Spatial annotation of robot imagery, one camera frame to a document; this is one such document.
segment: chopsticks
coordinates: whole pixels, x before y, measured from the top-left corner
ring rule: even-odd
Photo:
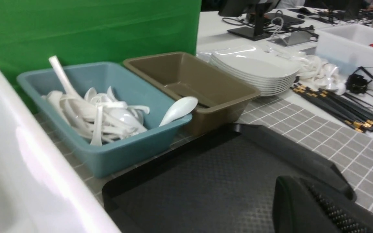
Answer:
[[[353,96],[345,93],[349,96],[344,95],[344,98],[323,89],[315,91],[300,83],[295,83],[291,89],[352,129],[373,132],[373,111],[352,100]]]

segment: green screen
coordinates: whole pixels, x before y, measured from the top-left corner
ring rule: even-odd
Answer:
[[[0,69],[26,71],[184,51],[195,53],[201,0],[0,0]]]

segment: stack of white plates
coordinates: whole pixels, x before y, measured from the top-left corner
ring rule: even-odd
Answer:
[[[300,68],[298,62],[253,46],[215,51],[211,54],[210,63],[257,87],[262,96],[280,94],[289,89]]]

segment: black tray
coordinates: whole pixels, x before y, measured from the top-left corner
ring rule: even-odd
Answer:
[[[336,166],[263,126],[230,124],[108,182],[105,210],[123,233],[274,232],[278,176],[356,199]]]

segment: gray tiled countertop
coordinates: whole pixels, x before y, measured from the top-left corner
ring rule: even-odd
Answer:
[[[42,122],[38,115],[36,118],[101,204],[103,203],[101,195],[103,185],[140,165],[134,165],[103,179],[96,179],[59,141],[46,123]],[[373,139],[370,137],[324,120],[278,97],[263,97],[250,102],[238,123],[265,125],[333,161],[354,187],[358,196],[356,202],[373,212]],[[192,137],[180,133],[176,136],[171,149],[190,140]]]

